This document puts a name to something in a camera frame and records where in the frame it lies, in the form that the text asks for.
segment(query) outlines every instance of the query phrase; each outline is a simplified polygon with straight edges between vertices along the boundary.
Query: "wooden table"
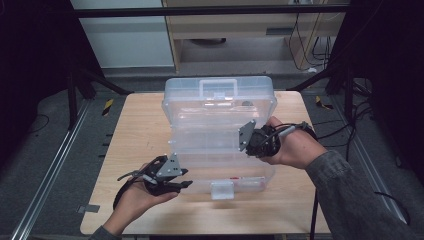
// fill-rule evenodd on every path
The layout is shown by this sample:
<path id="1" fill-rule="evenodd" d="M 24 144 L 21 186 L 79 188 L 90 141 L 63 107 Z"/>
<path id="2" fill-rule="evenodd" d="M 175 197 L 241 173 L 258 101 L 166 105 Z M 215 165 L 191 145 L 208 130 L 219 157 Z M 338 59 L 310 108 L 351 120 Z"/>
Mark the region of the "wooden table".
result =
<path id="1" fill-rule="evenodd" d="M 298 92 L 275 92 L 274 115 L 283 122 L 310 123 Z M 81 232 L 93 233 L 112 213 L 112 202 L 123 182 L 116 179 L 156 156 L 169 154 L 170 125 L 161 108 L 163 93 L 127 97 L 109 150 L 90 199 L 98 213 L 86 212 Z M 127 227 L 124 234 L 279 234 L 308 233 L 314 186 L 303 170 L 276 166 L 263 192 L 236 193 L 234 200 L 213 201 L 210 194 L 180 194 L 156 206 Z M 328 233 L 319 211 L 317 233 Z"/>

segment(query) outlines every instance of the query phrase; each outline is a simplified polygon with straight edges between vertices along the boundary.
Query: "gray sleeve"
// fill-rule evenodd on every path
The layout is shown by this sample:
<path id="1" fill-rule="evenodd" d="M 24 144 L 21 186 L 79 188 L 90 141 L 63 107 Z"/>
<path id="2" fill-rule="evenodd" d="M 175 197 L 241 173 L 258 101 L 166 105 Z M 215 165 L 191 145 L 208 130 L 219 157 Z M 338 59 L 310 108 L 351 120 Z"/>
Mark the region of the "gray sleeve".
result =
<path id="1" fill-rule="evenodd" d="M 306 172 L 334 239 L 416 239 L 338 152 L 319 156 Z"/>
<path id="2" fill-rule="evenodd" d="M 109 233 L 103 226 L 100 226 L 89 238 L 89 240 L 121 240 L 121 239 L 122 239 L 121 237 L 117 237 Z"/>

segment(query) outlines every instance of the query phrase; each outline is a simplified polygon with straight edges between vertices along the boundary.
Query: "person's hand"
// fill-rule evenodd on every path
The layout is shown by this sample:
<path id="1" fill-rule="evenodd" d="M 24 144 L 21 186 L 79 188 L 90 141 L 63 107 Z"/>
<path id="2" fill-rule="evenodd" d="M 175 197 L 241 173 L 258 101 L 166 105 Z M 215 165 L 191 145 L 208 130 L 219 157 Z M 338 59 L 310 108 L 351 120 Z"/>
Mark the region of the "person's hand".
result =
<path id="1" fill-rule="evenodd" d="M 272 116 L 266 124 L 277 127 L 282 123 Z M 280 137 L 280 142 L 281 147 L 277 154 L 272 157 L 261 158 L 261 160 L 269 164 L 283 164 L 305 169 L 315 158 L 327 151 L 309 133 L 303 130 L 295 130 L 285 137 Z"/>
<path id="2" fill-rule="evenodd" d="M 103 224 L 109 233 L 115 236 L 121 235 L 131 222 L 143 215 L 149 208 L 178 196 L 178 193 L 171 192 L 155 197 L 146 190 L 142 180 L 140 181 L 133 183 L 122 194 L 112 215 Z"/>

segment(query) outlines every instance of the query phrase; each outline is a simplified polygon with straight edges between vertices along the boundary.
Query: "person's right hand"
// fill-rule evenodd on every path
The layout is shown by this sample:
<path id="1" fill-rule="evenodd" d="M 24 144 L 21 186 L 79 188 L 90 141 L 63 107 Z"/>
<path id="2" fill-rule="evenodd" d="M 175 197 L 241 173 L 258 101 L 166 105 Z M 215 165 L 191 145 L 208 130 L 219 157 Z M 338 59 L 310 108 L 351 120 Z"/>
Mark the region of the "person's right hand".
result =
<path id="1" fill-rule="evenodd" d="M 281 121 L 272 116 L 267 125 L 277 127 Z M 272 157 L 261 158 L 269 164 L 283 164 L 295 168 L 305 169 L 318 156 L 327 150 L 319 144 L 309 133 L 303 130 L 295 130 L 285 137 L 280 137 L 280 150 Z"/>

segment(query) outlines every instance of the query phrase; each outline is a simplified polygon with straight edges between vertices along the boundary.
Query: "black metal pole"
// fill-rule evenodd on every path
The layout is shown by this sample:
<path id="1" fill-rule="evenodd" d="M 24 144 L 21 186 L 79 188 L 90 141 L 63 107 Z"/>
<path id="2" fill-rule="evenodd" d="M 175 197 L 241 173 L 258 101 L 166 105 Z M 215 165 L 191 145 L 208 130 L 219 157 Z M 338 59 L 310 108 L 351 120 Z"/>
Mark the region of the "black metal pole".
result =
<path id="1" fill-rule="evenodd" d="M 229 14 L 272 14 L 272 13 L 337 13 L 363 10 L 363 6 L 349 4 L 308 4 L 308 5 L 246 5 L 206 7 L 159 7 L 122 9 L 75 9 L 53 11 L 60 17 L 102 18 L 102 17 L 152 17 L 183 15 L 229 15 Z"/>

